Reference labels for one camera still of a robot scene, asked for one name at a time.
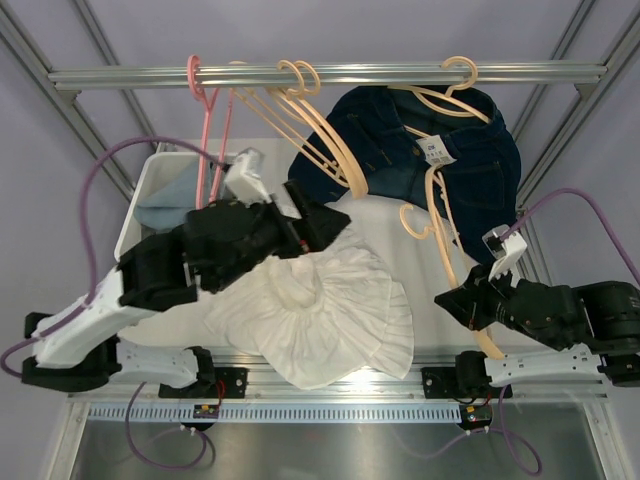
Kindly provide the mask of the white pleated skirt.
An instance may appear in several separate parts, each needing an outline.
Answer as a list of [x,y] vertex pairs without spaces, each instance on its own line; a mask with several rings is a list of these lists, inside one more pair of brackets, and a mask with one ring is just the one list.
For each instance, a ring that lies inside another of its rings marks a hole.
[[285,353],[414,352],[404,287],[351,228],[322,252],[268,257],[208,299],[207,307],[203,324],[212,340],[269,364]]

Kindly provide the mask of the light blue denim skirt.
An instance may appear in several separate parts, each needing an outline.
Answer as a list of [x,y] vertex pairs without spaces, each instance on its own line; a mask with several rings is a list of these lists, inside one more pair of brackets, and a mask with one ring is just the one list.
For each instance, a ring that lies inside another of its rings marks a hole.
[[181,174],[159,191],[140,200],[134,218],[154,230],[173,229],[183,223],[185,215],[195,208],[198,164]]

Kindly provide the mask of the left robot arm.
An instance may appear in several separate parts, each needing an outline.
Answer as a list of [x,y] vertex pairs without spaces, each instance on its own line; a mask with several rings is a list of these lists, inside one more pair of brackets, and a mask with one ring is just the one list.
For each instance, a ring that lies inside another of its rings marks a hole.
[[296,182],[284,187],[298,217],[285,215],[273,197],[214,201],[134,245],[67,309],[28,314],[24,335],[32,353],[21,382],[63,393],[122,382],[156,384],[162,398],[221,396],[226,386],[209,350],[145,347],[119,333],[194,303],[201,292],[222,291],[270,256],[321,252],[349,225],[347,214],[311,200]]

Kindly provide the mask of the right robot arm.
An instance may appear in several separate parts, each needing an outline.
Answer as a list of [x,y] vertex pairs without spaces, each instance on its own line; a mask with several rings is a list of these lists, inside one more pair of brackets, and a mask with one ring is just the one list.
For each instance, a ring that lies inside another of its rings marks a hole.
[[495,397],[517,381],[583,375],[616,387],[639,384],[639,290],[618,281],[548,286],[472,268],[465,282],[435,303],[473,333],[499,323],[543,346],[536,354],[489,357],[486,349],[455,358],[440,397]]

